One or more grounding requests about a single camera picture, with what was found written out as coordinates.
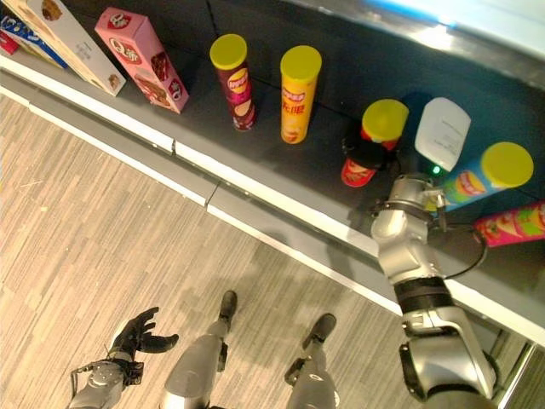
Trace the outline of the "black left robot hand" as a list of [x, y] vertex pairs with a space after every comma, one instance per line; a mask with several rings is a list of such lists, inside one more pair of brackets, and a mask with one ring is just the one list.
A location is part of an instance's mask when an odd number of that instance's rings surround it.
[[125, 353], [131, 359], [137, 351], [146, 354], [161, 354], [172, 349], [180, 337], [178, 334], [157, 336], [152, 334], [156, 323], [153, 322], [159, 307], [149, 308], [129, 320], [120, 333], [114, 338], [110, 353]]

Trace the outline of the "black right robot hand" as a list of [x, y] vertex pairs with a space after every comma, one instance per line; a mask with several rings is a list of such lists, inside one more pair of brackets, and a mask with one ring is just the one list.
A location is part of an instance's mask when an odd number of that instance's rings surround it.
[[[471, 118], [455, 102], [435, 97], [427, 102], [416, 129], [414, 147], [440, 170], [452, 171], [461, 156]], [[380, 169], [394, 159], [392, 150], [381, 141], [363, 138], [345, 139], [342, 149], [355, 164], [368, 169]]]

